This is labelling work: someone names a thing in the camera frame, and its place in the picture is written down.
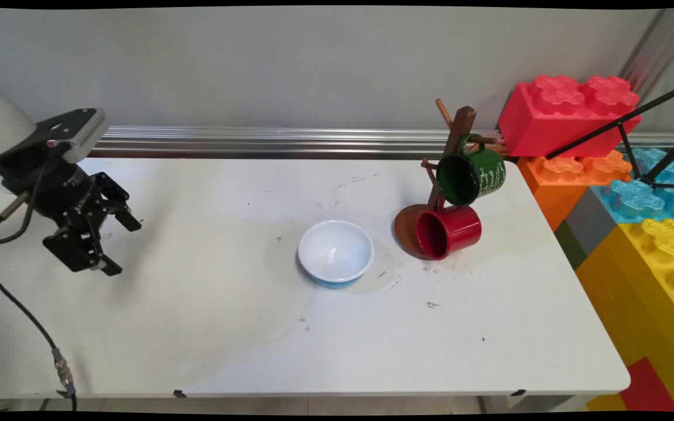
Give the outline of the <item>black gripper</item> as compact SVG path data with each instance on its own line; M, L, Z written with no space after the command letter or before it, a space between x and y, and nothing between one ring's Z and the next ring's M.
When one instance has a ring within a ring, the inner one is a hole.
M68 163L65 153L65 147L25 147L4 154L3 185L14 195L27 194L24 226L34 213L57 223L59 228L42 243L64 266L72 272L121 274L123 267L102 248L101 227L111 214L129 232L142 228L129 208L129 194L107 173L89 177L79 165Z

